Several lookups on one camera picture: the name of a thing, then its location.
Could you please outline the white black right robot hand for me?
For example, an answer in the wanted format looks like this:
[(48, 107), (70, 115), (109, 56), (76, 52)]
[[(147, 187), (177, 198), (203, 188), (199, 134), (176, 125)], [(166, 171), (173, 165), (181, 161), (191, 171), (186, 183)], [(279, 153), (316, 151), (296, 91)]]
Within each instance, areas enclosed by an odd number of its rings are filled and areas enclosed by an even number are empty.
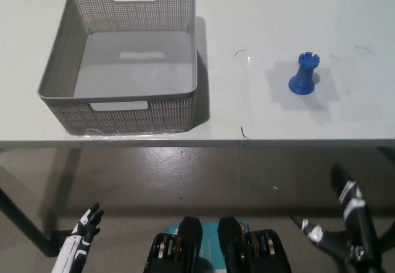
[(330, 183), (341, 206), (344, 230), (331, 232), (308, 219), (291, 219), (314, 246), (335, 260), (357, 272), (384, 272), (372, 215), (357, 182), (337, 162), (331, 168)]

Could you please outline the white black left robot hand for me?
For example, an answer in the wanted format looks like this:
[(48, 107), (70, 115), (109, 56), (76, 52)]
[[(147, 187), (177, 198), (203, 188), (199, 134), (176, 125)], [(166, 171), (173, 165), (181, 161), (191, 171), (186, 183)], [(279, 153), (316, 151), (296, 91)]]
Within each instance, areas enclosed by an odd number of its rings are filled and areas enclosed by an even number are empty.
[(100, 232), (98, 227), (104, 211), (99, 203), (90, 207), (77, 222), (65, 239), (57, 256), (52, 273), (81, 273), (86, 264), (94, 237)]

